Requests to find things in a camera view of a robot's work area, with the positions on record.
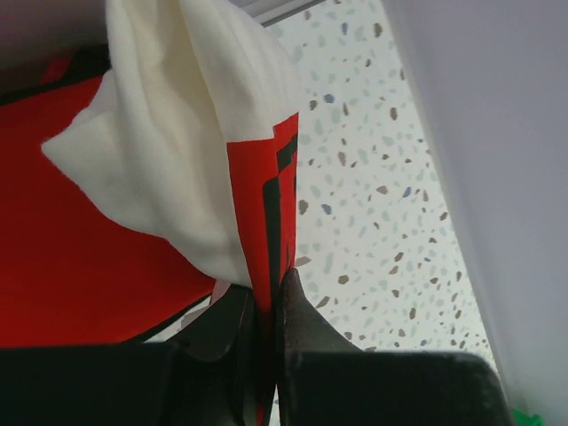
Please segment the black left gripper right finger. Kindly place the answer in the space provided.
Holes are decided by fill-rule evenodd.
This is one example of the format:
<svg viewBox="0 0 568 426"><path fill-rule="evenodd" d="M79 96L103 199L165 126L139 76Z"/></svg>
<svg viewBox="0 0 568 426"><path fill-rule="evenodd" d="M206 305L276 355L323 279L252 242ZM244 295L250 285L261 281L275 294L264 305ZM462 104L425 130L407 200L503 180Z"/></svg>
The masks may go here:
<svg viewBox="0 0 568 426"><path fill-rule="evenodd" d="M497 375L479 356L362 351L311 305L295 269L275 313L283 425L510 423Z"/></svg>

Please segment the white t shirt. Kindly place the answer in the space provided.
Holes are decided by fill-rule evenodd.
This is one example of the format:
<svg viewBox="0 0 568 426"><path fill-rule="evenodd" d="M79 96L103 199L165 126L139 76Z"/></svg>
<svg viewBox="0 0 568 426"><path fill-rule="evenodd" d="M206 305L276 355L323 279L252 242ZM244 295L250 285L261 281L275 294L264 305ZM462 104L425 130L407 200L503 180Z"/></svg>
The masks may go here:
<svg viewBox="0 0 568 426"><path fill-rule="evenodd" d="M255 301L255 422L276 387L274 309L296 257L299 78L228 1L109 1L111 67L43 154L108 219Z"/></svg>

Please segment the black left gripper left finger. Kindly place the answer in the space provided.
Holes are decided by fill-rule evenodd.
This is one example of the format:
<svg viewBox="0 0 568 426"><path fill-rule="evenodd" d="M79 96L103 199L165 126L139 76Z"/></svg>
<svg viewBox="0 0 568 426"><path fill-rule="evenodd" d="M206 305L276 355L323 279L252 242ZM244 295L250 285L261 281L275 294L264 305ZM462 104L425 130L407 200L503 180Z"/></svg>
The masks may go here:
<svg viewBox="0 0 568 426"><path fill-rule="evenodd" d="M1 352L3 425L254 425L255 308L231 287L164 343Z"/></svg>

